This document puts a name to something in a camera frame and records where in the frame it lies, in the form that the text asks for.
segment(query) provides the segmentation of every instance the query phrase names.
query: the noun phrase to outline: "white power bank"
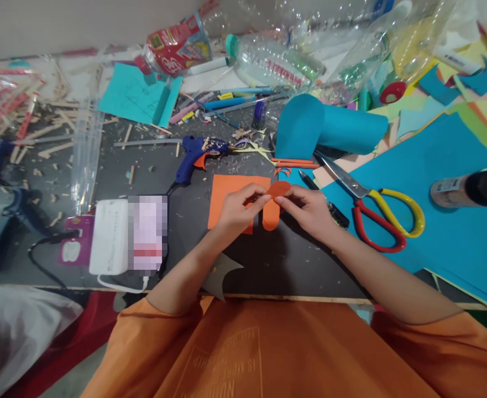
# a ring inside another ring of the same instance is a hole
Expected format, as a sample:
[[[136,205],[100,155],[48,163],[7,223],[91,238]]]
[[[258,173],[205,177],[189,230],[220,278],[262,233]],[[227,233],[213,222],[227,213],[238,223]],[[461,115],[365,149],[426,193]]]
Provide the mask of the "white power bank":
[[[98,201],[88,272],[119,275],[127,271],[127,199]]]

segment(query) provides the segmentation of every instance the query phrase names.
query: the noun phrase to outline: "hand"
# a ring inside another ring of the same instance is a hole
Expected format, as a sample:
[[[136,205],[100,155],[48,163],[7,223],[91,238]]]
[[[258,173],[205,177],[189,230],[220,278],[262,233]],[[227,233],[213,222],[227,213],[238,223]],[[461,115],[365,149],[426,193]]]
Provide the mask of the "hand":
[[[324,244],[328,245],[326,240],[341,230],[332,218],[326,196],[321,191],[292,185],[285,197],[279,196],[275,202],[288,211],[307,233]]]
[[[216,229],[221,230],[224,237],[231,237],[232,242],[245,231],[254,217],[271,200],[271,195],[266,193],[267,189],[258,184],[249,184],[239,191],[229,193],[223,202]]]

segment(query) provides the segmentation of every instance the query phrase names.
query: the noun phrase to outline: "person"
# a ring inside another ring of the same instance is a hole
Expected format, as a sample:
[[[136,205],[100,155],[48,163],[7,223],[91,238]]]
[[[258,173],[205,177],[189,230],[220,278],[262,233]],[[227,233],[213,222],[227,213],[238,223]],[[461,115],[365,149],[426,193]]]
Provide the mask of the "person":
[[[487,397],[487,329],[338,227],[319,191],[274,200],[384,307],[371,327],[335,303],[213,300],[203,315],[213,262],[269,200],[255,184],[226,197],[217,225],[119,315],[83,397]]]

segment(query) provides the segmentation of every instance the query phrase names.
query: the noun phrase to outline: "orange shirt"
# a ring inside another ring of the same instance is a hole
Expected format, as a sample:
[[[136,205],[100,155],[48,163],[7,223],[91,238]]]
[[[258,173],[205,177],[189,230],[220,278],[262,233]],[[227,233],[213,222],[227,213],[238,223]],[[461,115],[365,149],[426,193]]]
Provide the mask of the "orange shirt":
[[[466,313],[408,326],[348,306],[214,300],[118,317],[84,398],[487,397],[487,329]]]

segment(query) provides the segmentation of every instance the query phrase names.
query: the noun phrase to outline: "gray paper cutout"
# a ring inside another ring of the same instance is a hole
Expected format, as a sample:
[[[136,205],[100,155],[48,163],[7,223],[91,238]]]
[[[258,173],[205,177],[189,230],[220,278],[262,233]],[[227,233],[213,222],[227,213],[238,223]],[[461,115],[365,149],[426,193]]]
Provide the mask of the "gray paper cutout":
[[[221,253],[216,261],[214,261],[214,264],[212,264],[210,273],[201,287],[212,296],[225,302],[225,297],[223,296],[223,279],[225,279],[225,275],[230,271],[238,268],[243,268],[243,266]]]

